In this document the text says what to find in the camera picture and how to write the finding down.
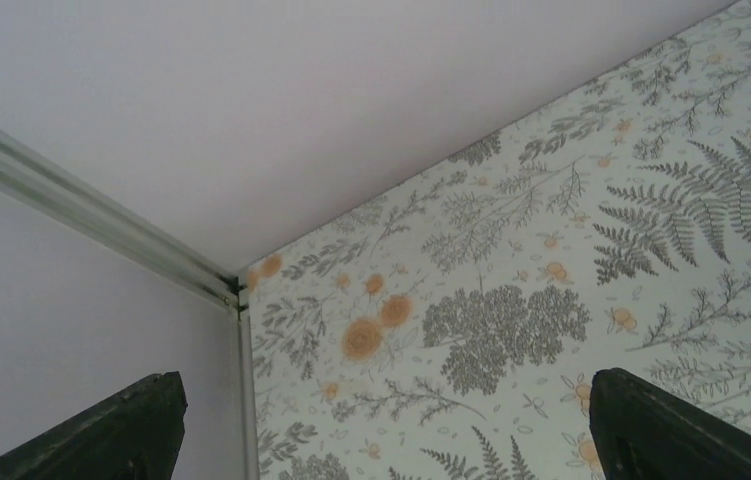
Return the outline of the aluminium corner post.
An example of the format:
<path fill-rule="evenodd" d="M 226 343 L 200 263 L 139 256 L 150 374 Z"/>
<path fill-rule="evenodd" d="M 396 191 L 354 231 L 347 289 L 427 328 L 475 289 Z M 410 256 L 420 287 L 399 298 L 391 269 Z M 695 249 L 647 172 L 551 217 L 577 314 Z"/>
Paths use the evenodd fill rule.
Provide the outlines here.
<path fill-rule="evenodd" d="M 253 479 L 223 269 L 0 131 L 0 455 L 149 374 L 186 390 L 178 479 Z"/>

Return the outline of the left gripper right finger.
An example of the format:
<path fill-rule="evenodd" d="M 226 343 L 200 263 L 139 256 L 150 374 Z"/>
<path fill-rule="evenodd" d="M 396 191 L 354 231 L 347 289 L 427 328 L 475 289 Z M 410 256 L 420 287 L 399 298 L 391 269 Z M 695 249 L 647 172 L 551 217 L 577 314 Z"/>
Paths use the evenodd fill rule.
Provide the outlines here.
<path fill-rule="evenodd" d="M 595 373 L 589 428 L 607 479 L 751 479 L 751 435 L 621 368 Z"/>

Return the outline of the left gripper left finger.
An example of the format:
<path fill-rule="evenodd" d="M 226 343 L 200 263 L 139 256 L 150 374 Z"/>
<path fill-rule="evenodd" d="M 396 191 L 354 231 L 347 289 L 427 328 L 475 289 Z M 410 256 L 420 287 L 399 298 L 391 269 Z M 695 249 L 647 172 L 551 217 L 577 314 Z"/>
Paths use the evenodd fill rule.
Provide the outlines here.
<path fill-rule="evenodd" d="M 0 456 L 0 479 L 170 479 L 188 407 L 178 371 L 146 376 Z"/>

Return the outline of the floral patterned table mat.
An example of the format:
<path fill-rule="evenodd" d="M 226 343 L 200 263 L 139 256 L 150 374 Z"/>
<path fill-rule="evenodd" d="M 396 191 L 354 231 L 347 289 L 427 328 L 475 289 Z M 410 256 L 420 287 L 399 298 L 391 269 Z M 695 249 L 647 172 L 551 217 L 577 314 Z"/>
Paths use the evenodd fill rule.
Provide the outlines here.
<path fill-rule="evenodd" d="M 751 1 L 247 279 L 261 479 L 600 479 L 613 367 L 751 434 Z"/>

